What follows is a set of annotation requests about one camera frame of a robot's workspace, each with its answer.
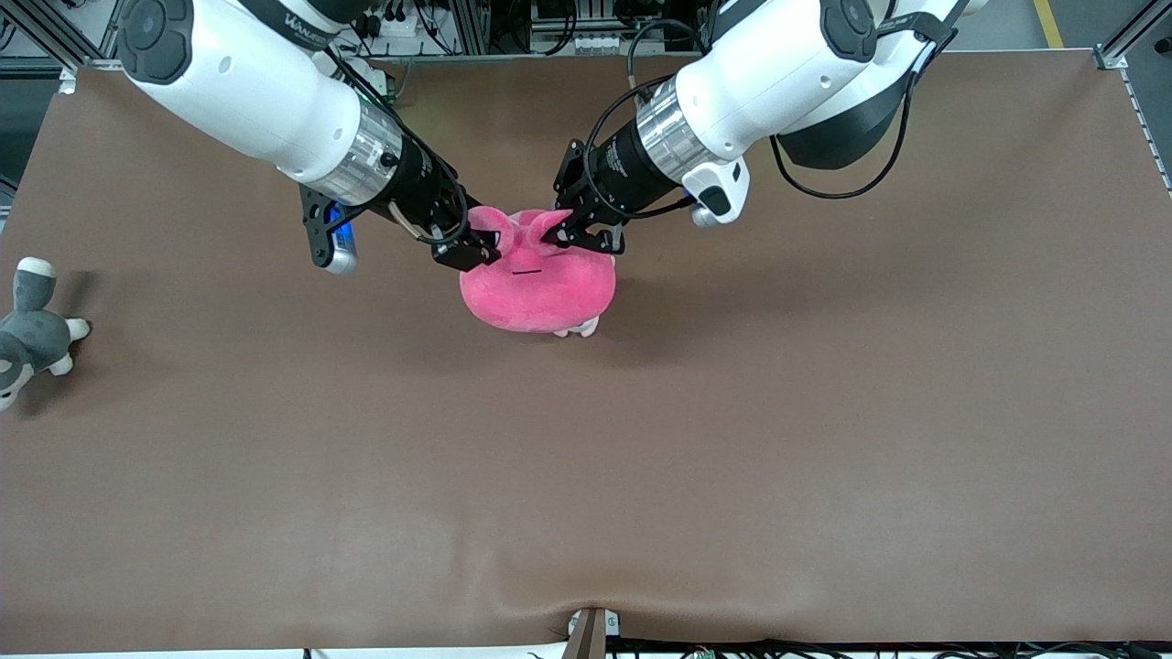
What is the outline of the grey white plush husky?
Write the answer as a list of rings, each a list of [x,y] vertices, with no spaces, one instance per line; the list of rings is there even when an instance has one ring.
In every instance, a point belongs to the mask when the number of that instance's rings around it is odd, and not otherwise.
[[[18,261],[13,310],[0,318],[0,413],[38,374],[64,376],[74,368],[71,346],[91,334],[91,322],[48,308],[56,288],[56,269],[42,258]]]

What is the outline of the white power strip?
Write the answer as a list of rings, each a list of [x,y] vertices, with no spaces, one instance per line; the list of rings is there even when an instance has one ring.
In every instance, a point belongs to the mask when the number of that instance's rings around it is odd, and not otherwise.
[[[536,32],[530,35],[530,50],[548,56],[620,56],[631,46],[631,34],[624,32],[582,32],[573,38],[564,33]]]

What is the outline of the brown table mat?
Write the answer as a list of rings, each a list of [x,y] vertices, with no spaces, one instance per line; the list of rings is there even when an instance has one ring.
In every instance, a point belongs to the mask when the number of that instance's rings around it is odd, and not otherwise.
[[[1172,197],[1085,50],[949,53],[895,171],[636,222],[594,337],[491,330],[117,72],[0,239],[91,319],[0,414],[0,654],[1172,641]]]

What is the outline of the pink round plush toy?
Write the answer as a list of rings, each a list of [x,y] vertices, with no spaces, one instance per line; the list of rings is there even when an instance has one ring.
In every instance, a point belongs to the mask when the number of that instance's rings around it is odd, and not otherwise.
[[[545,230],[568,216],[570,210],[506,215],[473,208],[473,229],[500,232],[500,259],[458,276],[466,308],[490,326],[519,333],[553,334],[601,317],[618,286],[614,259],[543,242]]]

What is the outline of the metal table edge bracket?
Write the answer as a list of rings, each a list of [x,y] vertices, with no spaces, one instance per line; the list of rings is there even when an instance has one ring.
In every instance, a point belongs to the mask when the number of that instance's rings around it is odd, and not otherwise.
[[[561,659],[614,659],[608,643],[621,637],[621,619],[615,610],[581,609],[570,617],[568,631]]]

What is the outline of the aluminium frame profile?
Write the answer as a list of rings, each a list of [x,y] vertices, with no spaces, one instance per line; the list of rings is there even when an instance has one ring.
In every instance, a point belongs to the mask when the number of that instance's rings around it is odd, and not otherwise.
[[[1168,16],[1172,16],[1172,0],[1143,0],[1104,42],[1095,46],[1097,66],[1101,70],[1124,70],[1129,50]]]

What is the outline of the aluminium table edge rail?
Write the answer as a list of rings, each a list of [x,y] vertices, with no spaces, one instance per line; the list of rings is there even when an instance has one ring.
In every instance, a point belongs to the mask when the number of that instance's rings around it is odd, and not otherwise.
[[[346,59],[364,59],[364,61],[384,63],[384,64],[464,64],[464,63],[498,63],[506,61],[525,61],[525,59],[531,59],[532,61],[559,61],[560,59],[572,59],[572,57],[586,57],[586,59],[601,59],[607,57],[619,57],[626,59],[628,49],[616,49],[616,50],[570,50],[565,53],[561,50],[560,54],[553,56],[543,56],[536,54],[491,54],[491,55],[403,55],[403,56],[360,56],[345,54]],[[80,64],[71,66],[71,70],[103,70],[103,72],[117,72],[123,68],[122,62],[117,57],[109,59],[93,59],[84,56]]]

